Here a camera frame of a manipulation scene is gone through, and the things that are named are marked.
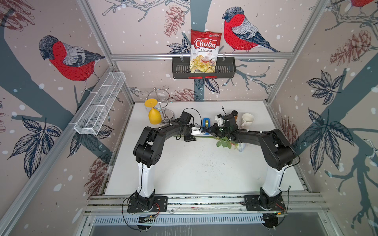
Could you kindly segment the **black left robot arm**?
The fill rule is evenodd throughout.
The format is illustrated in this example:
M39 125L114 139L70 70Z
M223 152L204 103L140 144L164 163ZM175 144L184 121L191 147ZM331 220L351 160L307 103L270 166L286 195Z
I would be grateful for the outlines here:
M133 150L139 168L139 186L136 190L139 196L148 199L155 194L154 165L162 156L165 141L173 136L178 139L181 136L193 136L193 121L194 118L191 114L183 112L179 118L162 127L152 128L147 126L143 129Z

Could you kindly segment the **blue tape dispenser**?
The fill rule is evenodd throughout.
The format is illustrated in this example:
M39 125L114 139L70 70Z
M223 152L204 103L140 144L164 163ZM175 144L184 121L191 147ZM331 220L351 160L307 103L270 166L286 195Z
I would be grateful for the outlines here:
M205 135L209 135L207 132L207 129L211 126L211 121L209 118L204 118L202 120L202 131L204 132Z

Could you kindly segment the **pink artificial flower bouquet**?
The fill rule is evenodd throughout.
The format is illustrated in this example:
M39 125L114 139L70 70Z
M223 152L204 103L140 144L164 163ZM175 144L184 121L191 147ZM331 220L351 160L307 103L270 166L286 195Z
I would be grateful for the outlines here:
M195 136L195 138L203 138L203 139L212 139L216 140L216 146L217 147L223 147L223 148L228 148L228 149L235 149L238 150L239 152L243 152L246 145L243 143L237 143L235 141L230 140L227 137L224 138L218 138L210 135L205 135L205 136Z

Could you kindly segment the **brown spice bottle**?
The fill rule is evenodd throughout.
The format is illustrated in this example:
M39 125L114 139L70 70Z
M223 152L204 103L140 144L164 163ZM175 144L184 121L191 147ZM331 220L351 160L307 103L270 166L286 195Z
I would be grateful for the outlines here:
M238 112L236 110L233 110L231 112L231 114L233 115L234 119L237 121L237 118L238 118Z

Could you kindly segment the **Chuba cassava chips bag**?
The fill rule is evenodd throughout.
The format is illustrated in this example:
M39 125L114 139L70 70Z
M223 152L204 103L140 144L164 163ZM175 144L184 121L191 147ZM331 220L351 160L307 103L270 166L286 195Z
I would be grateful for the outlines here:
M191 31L191 73L215 73L222 33Z

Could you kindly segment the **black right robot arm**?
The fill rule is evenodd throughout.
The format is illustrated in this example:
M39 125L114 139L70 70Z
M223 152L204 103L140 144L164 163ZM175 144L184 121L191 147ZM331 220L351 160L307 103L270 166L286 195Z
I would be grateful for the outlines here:
M280 195L284 172L297 157L284 134L278 129L250 131L239 128L232 115L223 116L221 122L222 125L214 124L207 128L206 132L222 141L229 140L237 144L260 146L263 157L269 166L260 194L271 198Z

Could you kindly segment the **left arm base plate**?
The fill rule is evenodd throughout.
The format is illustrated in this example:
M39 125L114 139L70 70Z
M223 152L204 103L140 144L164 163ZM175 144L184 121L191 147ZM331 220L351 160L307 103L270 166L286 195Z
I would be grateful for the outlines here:
M129 198L128 213L149 213L149 212L166 212L168 205L167 196L153 196L149 198L140 195Z

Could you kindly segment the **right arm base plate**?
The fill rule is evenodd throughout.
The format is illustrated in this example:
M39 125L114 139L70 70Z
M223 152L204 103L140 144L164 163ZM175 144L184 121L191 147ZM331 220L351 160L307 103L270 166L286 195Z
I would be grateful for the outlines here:
M275 197L267 197L265 195L245 195L243 204L247 211L286 211L286 207L279 194Z

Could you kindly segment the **chrome wine glass rack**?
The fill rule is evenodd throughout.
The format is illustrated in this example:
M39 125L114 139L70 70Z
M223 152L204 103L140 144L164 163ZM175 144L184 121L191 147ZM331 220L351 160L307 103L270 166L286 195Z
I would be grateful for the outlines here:
M162 121L159 123L160 125L167 124L175 119L174 112L168 109L168 105L171 102L171 96L168 90L168 86L153 88L146 97L146 100L152 98L157 101L155 108L160 112L162 118Z

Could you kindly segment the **yellow upside-down wine glass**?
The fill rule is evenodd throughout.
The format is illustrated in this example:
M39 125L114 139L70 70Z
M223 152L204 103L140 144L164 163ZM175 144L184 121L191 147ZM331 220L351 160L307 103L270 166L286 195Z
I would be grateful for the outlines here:
M155 108L158 104L158 101L156 99L151 98L151 99L146 100L144 104L147 108L150 108L150 111L148 114L149 122L154 125L160 124L162 121L161 114Z

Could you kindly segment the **white ceramic mug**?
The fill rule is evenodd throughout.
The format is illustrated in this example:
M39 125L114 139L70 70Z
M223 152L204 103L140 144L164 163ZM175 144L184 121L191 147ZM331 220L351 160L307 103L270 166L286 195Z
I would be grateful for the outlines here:
M255 121L255 117L250 113L245 113L242 115L241 128L251 129Z

